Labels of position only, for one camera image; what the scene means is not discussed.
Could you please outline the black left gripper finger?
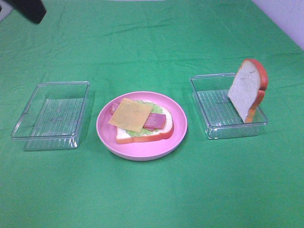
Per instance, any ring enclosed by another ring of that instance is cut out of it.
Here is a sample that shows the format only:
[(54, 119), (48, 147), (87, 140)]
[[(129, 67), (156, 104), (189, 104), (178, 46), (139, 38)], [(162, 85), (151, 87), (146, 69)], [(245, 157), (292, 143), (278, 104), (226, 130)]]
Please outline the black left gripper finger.
[(41, 0), (5, 0), (4, 2), (35, 24), (39, 24), (47, 13)]

